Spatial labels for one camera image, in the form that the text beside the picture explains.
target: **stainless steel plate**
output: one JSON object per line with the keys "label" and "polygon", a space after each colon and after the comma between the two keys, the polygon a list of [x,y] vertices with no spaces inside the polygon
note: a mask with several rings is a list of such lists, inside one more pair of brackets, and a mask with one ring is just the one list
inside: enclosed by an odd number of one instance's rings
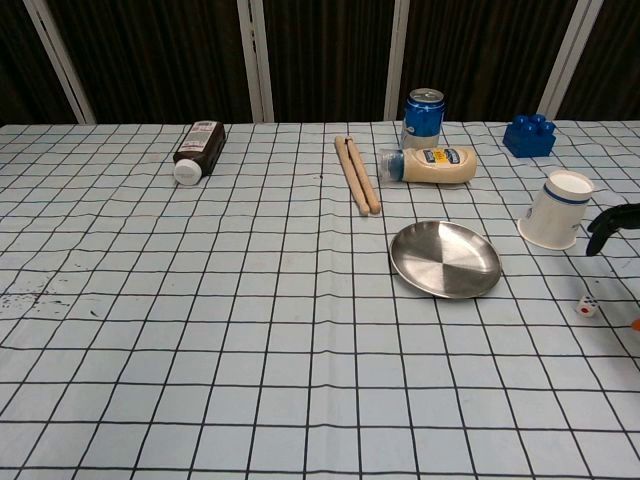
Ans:
{"label": "stainless steel plate", "polygon": [[409,225],[391,242],[391,263],[414,287],[445,298],[488,292],[500,278],[500,257],[473,230],[451,222]]}

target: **paper cup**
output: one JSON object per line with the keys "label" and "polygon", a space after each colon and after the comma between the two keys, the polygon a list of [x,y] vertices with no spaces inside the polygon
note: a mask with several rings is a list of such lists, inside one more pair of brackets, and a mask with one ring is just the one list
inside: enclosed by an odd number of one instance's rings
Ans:
{"label": "paper cup", "polygon": [[550,250],[571,247],[594,188],[593,182],[579,173],[551,173],[527,214],[518,220],[520,235]]}

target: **brown bottle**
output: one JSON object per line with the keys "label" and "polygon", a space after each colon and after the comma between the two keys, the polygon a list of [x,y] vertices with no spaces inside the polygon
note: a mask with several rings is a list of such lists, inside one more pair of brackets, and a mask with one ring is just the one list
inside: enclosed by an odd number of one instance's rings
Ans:
{"label": "brown bottle", "polygon": [[173,154],[173,176],[178,183],[195,185],[211,175],[225,142],[221,122],[202,121],[191,125],[189,133]]}

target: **blue lego brick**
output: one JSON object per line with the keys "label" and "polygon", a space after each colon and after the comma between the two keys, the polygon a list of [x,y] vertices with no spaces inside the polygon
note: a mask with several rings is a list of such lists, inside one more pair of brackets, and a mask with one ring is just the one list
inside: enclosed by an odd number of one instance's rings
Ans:
{"label": "blue lego brick", "polygon": [[556,141],[555,128],[544,115],[516,115],[507,126],[502,143],[514,157],[547,157]]}

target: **soda can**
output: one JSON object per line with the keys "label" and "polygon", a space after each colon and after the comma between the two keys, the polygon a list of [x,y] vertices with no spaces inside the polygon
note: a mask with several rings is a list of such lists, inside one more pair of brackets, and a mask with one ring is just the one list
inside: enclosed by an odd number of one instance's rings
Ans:
{"label": "soda can", "polygon": [[432,88],[412,90],[404,107],[402,148],[433,148],[438,145],[444,117],[444,94]]}

